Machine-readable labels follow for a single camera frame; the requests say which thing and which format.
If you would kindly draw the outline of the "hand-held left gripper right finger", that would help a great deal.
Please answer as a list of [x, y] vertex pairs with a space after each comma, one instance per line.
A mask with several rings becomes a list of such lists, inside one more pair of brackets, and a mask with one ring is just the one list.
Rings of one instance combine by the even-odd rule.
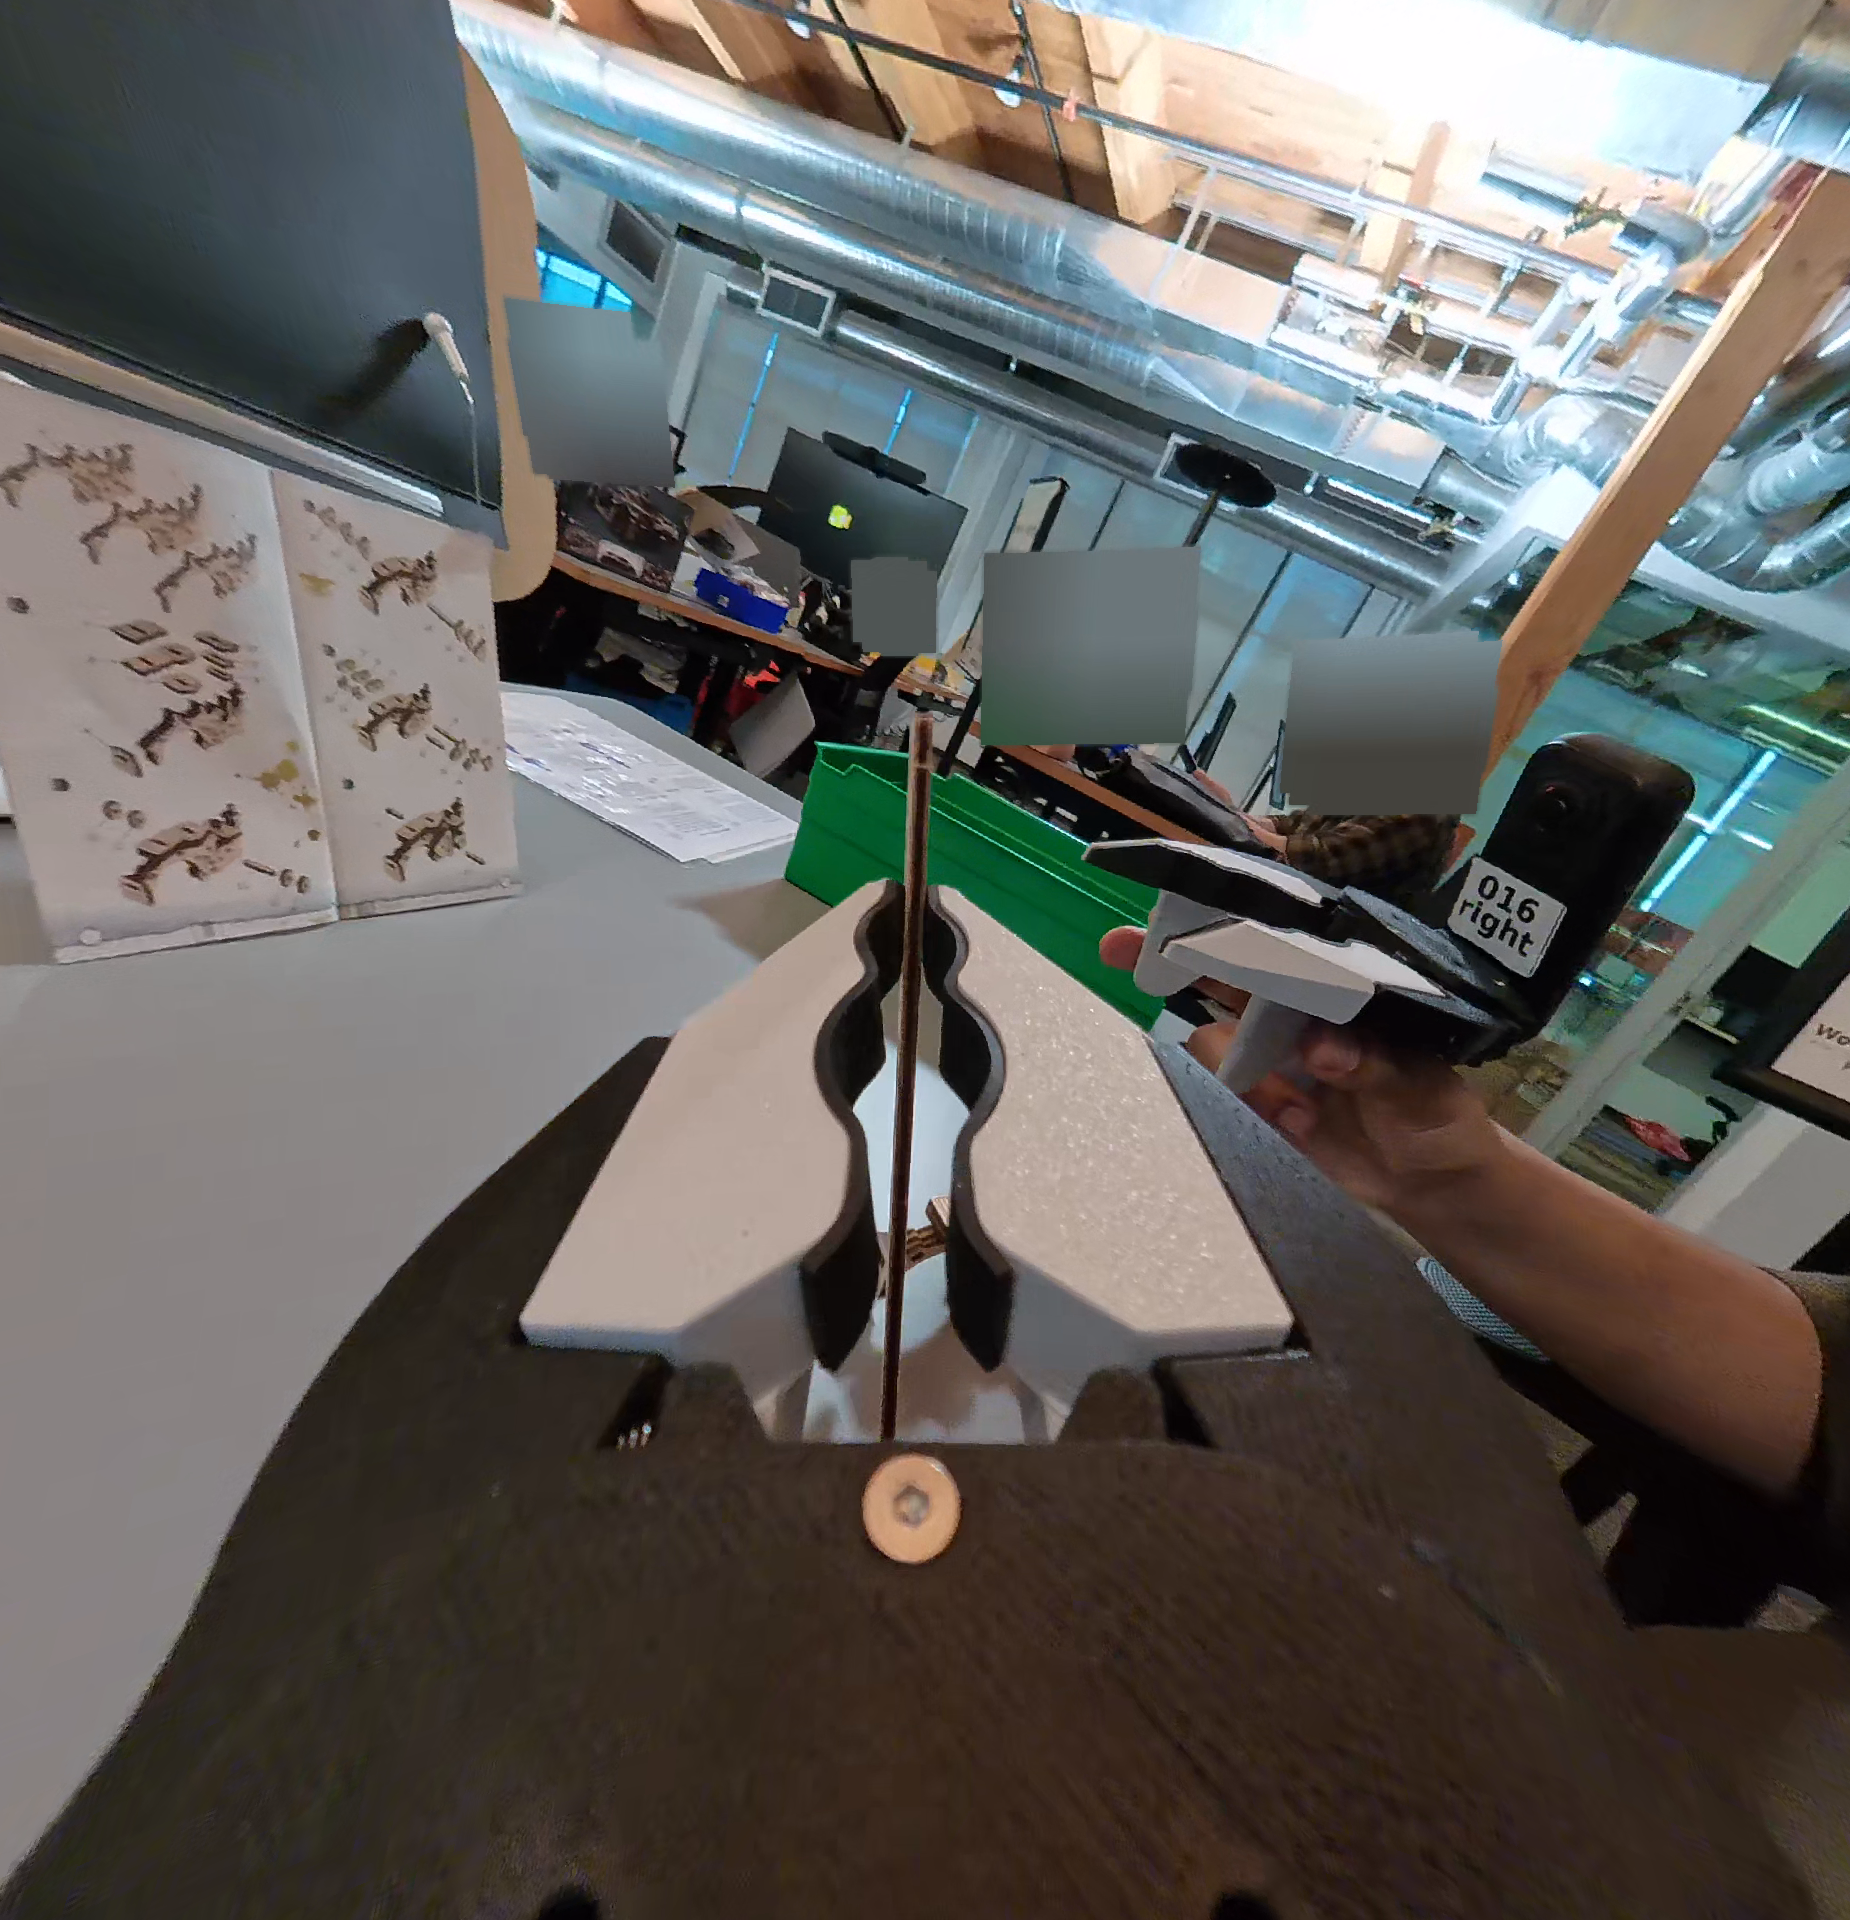
[[1098, 995], [948, 884], [924, 924], [948, 1133], [942, 1347], [966, 1411], [924, 1430], [1049, 1443], [1098, 1370], [1287, 1356], [1297, 1316], [1168, 1076]]

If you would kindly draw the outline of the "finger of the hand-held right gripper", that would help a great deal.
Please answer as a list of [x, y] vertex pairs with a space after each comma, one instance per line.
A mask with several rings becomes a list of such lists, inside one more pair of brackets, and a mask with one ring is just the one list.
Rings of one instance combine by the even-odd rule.
[[1239, 920], [1320, 939], [1365, 937], [1365, 920], [1339, 888], [1304, 876], [1270, 852], [1140, 836], [1090, 843], [1082, 861], [1156, 888], [1148, 930], [1159, 930], [1160, 939]]
[[1168, 997], [1200, 980], [1337, 1025], [1358, 1016], [1452, 1025], [1448, 990], [1366, 939], [1327, 939], [1214, 910], [1192, 910], [1181, 924], [1148, 924], [1135, 962], [1137, 990]]

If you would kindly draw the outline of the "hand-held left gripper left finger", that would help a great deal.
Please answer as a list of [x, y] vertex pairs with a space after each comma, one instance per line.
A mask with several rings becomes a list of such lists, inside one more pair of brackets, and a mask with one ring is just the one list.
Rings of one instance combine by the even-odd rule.
[[670, 1036], [521, 1310], [530, 1347], [724, 1364], [802, 1440], [883, 1277], [857, 1100], [901, 937], [904, 888], [863, 884]]

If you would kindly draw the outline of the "wooden cut-out sheet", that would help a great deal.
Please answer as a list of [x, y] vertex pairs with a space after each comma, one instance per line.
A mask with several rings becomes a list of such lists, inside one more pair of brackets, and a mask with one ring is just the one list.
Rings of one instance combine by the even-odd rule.
[[896, 1433], [896, 1377], [904, 1331], [904, 1273], [911, 1221], [911, 1126], [918, 1083], [923, 931], [928, 922], [928, 822], [931, 822], [931, 716], [913, 712], [909, 729], [904, 782], [904, 901], [896, 947], [896, 1048], [889, 1102], [889, 1184], [883, 1245], [883, 1352], [881, 1352], [881, 1440]]

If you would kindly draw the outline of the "person's right forearm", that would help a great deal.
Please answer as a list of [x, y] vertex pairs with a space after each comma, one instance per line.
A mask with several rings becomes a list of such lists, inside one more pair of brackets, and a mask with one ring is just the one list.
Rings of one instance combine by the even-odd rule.
[[1743, 1262], [1494, 1125], [1373, 1206], [1611, 1409], [1756, 1494], [1850, 1513], [1850, 1282]]

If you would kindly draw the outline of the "grey desk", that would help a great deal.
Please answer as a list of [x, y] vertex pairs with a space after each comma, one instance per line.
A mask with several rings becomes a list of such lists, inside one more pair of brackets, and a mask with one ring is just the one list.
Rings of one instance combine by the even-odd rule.
[[521, 888], [56, 962], [0, 822], [0, 1882], [292, 1409], [499, 1162], [822, 906], [511, 782]]

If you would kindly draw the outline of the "person's right hand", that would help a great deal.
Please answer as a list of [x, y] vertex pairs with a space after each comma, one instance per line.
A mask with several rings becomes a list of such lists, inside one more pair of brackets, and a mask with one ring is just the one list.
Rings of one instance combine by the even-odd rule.
[[1497, 1126], [1458, 1073], [1386, 1048], [1359, 1025], [1302, 1021], [1245, 1102], [1424, 1248], [1511, 1234], [1558, 1173]]

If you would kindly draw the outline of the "green plastic bin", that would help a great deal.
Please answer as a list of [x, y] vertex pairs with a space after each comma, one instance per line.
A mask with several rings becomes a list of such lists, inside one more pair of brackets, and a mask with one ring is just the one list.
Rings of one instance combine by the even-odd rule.
[[[784, 880], [840, 906], [865, 880], [901, 876], [909, 757], [814, 750]], [[1085, 862], [1085, 843], [966, 778], [931, 778], [928, 876], [961, 892], [1016, 939], [1150, 1032], [1160, 997], [1098, 956], [1117, 924], [1144, 924], [1159, 888]]]

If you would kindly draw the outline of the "framed marker sign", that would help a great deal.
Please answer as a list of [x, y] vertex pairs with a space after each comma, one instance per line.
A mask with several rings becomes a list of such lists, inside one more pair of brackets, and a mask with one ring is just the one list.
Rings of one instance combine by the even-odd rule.
[[1716, 1080], [1850, 1141], [1850, 908]]

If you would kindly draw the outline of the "printed paper sheet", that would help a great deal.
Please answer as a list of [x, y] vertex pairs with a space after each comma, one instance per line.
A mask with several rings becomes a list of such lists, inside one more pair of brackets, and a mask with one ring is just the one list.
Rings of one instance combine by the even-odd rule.
[[794, 843], [794, 819], [551, 692], [503, 692], [506, 763], [679, 862], [724, 862]]

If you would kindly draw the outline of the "black floor lamp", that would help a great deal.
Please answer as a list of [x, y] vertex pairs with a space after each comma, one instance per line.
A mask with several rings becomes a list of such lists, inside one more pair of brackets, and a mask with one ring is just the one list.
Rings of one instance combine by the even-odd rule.
[[[1190, 520], [1190, 526], [1177, 540], [1200, 562], [1204, 562], [1204, 538], [1205, 538], [1214, 516], [1220, 515], [1220, 506], [1238, 506], [1245, 515], [1258, 515], [1258, 510], [1274, 504], [1270, 476], [1258, 461], [1249, 461], [1247, 454], [1229, 452], [1223, 445], [1181, 443], [1174, 448], [1172, 469], [1192, 494], [1200, 494], [1200, 506], [1196, 506], [1196, 515], [1192, 515], [1192, 520]], [[1185, 742], [1192, 736], [1192, 723], [1200, 720], [1220, 672], [1223, 672], [1220, 666], [1204, 661], [1204, 566], [1200, 566], [1192, 689], [1190, 689], [1190, 712], [1185, 712], [1185, 734], [1181, 734]]]

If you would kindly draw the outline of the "black monitor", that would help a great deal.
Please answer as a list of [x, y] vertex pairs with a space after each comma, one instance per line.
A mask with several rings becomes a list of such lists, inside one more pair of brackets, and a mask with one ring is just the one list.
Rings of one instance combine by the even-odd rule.
[[942, 568], [966, 506], [923, 488], [875, 445], [784, 430], [756, 526], [788, 540], [806, 572], [845, 589], [853, 562], [911, 557]]

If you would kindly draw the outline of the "silver pipe bundle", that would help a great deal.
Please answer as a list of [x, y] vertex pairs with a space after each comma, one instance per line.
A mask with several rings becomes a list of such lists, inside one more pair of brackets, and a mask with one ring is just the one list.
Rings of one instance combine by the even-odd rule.
[[[1561, 394], [1508, 426], [1452, 436], [1452, 448], [1504, 484], [1576, 469], [1604, 488], [1642, 426], [1635, 411]], [[1705, 465], [1658, 546], [1751, 594], [1818, 589], [1850, 572], [1850, 405], [1779, 448]]]

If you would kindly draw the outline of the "wooden table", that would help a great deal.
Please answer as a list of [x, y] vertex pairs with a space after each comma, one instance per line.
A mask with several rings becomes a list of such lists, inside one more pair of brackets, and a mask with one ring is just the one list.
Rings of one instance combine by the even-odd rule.
[[[602, 589], [611, 597], [619, 597], [628, 603], [636, 603], [652, 614], [661, 617], [675, 617], [686, 620], [706, 634], [724, 634], [725, 640], [732, 640], [739, 651], [756, 651], [756, 654], [775, 654], [775, 658], [791, 658], [802, 666], [814, 666], [822, 672], [844, 674], [844, 680], [863, 680], [865, 666], [863, 661], [844, 661], [831, 658], [824, 646], [812, 646], [806, 644], [794, 630], [782, 630], [782, 634], [765, 634], [756, 627], [747, 627], [742, 620], [725, 617], [724, 611], [695, 600], [695, 597], [675, 597], [670, 589], [652, 589], [639, 579], [628, 579], [612, 568], [601, 568], [594, 562], [578, 562], [577, 555], [556, 549], [551, 566], [558, 572], [564, 572], [577, 584], [585, 584], [589, 589]], [[1144, 809], [1125, 794], [1106, 790], [1098, 782], [1085, 778], [1082, 770], [1077, 770], [1072, 763], [1042, 753], [1039, 747], [999, 747], [999, 753], [1008, 762], [1015, 762], [1032, 782], [1042, 782], [1042, 789], [1070, 789], [1082, 797], [1082, 804], [1097, 804], [1106, 812], [1117, 812], [1125, 822], [1135, 822], [1156, 836], [1168, 836], [1177, 843], [1205, 843], [1200, 832], [1159, 817], [1156, 809]]]

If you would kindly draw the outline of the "dark printed box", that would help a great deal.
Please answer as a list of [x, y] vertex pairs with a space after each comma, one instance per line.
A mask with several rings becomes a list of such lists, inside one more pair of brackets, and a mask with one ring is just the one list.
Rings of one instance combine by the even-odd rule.
[[556, 484], [556, 546], [571, 562], [670, 594], [691, 510], [659, 488]]

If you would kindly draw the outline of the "assembly instruction booklet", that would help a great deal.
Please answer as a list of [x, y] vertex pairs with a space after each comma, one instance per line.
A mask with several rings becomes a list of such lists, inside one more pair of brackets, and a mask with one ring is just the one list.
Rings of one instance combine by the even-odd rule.
[[0, 776], [50, 956], [515, 894], [491, 557], [0, 374]]

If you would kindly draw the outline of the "plywood board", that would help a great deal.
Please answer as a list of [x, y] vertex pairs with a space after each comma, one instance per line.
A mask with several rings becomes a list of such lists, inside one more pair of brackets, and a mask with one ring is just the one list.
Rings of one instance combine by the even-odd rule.
[[530, 465], [506, 325], [511, 300], [537, 300], [537, 224], [521, 139], [481, 65], [469, 54], [459, 54], [459, 65], [481, 174], [481, 250], [499, 430], [503, 549], [491, 562], [491, 589], [495, 603], [511, 603], [534, 594], [556, 557], [556, 478]]

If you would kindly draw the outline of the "dark grey panel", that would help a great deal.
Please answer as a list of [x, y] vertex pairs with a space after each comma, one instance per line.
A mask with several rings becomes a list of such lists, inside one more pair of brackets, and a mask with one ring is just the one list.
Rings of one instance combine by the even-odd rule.
[[0, 322], [503, 538], [449, 2], [0, 2]]

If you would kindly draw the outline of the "wooden post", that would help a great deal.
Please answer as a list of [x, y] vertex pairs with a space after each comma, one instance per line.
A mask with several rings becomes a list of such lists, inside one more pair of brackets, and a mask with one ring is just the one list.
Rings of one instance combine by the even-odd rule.
[[1850, 269], [1850, 174], [1808, 168], [1793, 216], [1643, 419], [1504, 630], [1486, 770], [1535, 716], [1648, 549]]

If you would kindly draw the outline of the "silver ventilation duct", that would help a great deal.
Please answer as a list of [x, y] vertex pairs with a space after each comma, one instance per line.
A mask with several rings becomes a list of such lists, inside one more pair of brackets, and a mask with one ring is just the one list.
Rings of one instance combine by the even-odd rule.
[[1440, 437], [1287, 381], [1287, 288], [1032, 187], [556, 26], [452, 2], [526, 160], [1185, 437], [1417, 494]]

